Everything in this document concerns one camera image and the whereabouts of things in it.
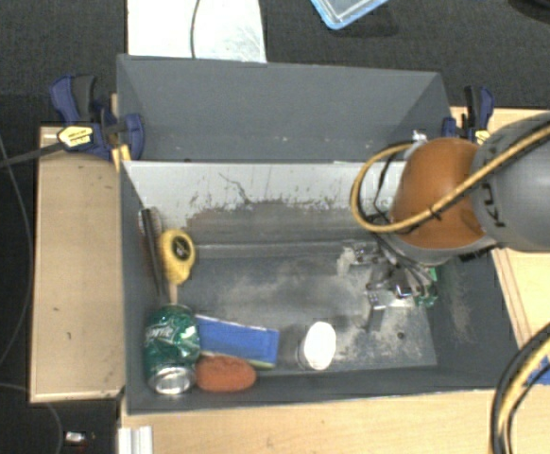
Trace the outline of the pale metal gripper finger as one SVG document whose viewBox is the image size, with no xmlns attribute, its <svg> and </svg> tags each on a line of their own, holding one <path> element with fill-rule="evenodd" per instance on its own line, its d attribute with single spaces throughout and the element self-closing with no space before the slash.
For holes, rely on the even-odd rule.
<svg viewBox="0 0 550 454">
<path fill-rule="evenodd" d="M 365 323 L 365 330 L 367 332 L 379 331 L 387 312 L 386 296 L 380 291 L 370 291 L 367 298 L 369 311 Z"/>
<path fill-rule="evenodd" d="M 389 306 L 393 308 L 413 308 L 415 300 L 412 287 L 401 283 L 396 284 L 392 288 L 392 300 Z"/>
</svg>

